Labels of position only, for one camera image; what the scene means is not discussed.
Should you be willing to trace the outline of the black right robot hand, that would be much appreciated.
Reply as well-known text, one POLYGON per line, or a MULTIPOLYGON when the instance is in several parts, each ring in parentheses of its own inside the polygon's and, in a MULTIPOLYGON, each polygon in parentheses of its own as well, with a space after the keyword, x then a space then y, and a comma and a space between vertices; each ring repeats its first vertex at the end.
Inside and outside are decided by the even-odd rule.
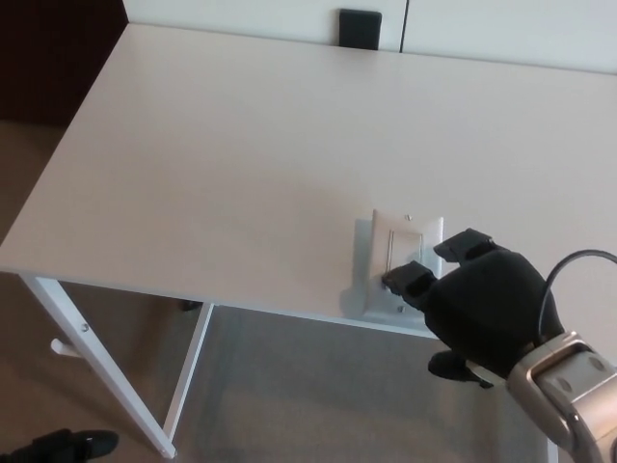
POLYGON ((467 229, 435 246, 456 269, 437 278, 417 261, 382 277, 384 286, 424 315, 428 329, 446 345, 432 356, 431 374, 475 382, 474 363, 501 379, 542 343, 564 334, 546 281, 521 254, 467 229))

